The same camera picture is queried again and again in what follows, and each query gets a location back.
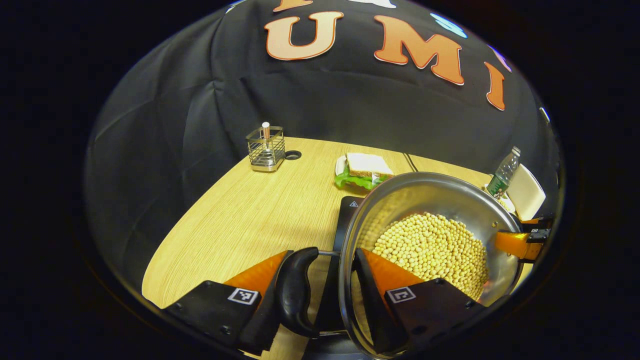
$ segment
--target wooden table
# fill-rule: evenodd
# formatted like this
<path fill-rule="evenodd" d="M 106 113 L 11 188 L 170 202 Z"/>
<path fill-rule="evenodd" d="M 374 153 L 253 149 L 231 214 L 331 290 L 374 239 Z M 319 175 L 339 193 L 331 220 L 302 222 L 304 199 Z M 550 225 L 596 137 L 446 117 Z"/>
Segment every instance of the wooden table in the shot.
<path fill-rule="evenodd" d="M 142 282 L 145 298 L 164 308 L 202 281 L 225 282 L 283 250 L 332 250 L 341 198 L 366 194 L 334 185 L 335 161 L 345 152 L 381 155 L 395 174 L 413 171 L 401 152 L 289 137 L 285 146 L 302 157 L 285 160 L 274 173 L 252 171 L 245 158 L 193 204 L 151 259 Z M 420 171 L 458 177 L 478 187 L 491 179 L 441 161 L 419 156 L 412 160 Z M 309 268 L 312 321 L 329 260 L 320 256 Z M 299 360 L 307 340 L 280 326 L 271 350 L 260 358 Z"/>

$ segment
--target wire mesh holder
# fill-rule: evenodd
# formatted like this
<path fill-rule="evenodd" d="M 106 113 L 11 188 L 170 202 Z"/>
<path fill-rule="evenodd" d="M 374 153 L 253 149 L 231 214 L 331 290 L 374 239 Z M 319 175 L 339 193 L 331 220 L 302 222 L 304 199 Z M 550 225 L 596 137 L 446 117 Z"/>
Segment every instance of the wire mesh holder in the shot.
<path fill-rule="evenodd" d="M 281 126 L 259 127 L 246 136 L 251 169 L 261 172 L 278 170 L 285 157 L 284 130 Z"/>

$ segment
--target stainless steel pot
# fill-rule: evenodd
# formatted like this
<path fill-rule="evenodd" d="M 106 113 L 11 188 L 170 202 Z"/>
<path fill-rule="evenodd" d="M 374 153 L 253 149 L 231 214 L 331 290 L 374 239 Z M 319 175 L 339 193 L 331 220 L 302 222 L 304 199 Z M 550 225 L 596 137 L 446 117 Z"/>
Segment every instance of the stainless steel pot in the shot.
<path fill-rule="evenodd" d="M 412 213 L 443 215 L 467 225 L 487 249 L 489 281 L 478 302 L 489 306 L 511 293 L 520 275 L 518 258 L 495 248 L 498 230 L 518 231 L 518 224 L 491 196 L 455 177 L 431 172 L 401 174 L 377 186 L 363 201 L 348 227 L 340 253 L 339 304 L 349 337 L 365 354 L 380 357 L 363 331 L 355 304 L 359 291 L 352 279 L 356 248 L 373 249 L 384 228 Z"/>

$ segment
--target black cable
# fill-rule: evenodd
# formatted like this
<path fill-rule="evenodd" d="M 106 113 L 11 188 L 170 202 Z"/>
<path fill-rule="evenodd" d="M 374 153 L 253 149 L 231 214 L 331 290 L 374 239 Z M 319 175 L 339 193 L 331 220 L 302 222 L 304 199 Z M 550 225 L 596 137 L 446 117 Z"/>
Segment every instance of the black cable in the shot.
<path fill-rule="evenodd" d="M 411 156 L 409 154 L 407 154 L 406 152 L 403 152 L 403 154 L 406 156 L 407 161 L 409 161 L 409 166 L 411 166 L 413 171 L 417 172 L 418 168 L 415 167 L 415 164 L 413 163 L 413 160 L 411 160 Z"/>

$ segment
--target pan handle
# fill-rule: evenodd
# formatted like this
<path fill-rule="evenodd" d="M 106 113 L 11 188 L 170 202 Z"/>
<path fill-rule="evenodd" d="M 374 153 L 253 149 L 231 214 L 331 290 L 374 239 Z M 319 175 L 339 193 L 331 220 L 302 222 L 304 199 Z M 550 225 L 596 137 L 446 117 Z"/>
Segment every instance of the pan handle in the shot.
<path fill-rule="evenodd" d="M 317 247 L 307 247 L 293 252 L 282 262 L 276 278 L 276 300 L 281 324 L 292 332 L 308 338 L 317 338 L 320 335 L 307 313 L 311 301 L 307 271 L 318 254 Z"/>

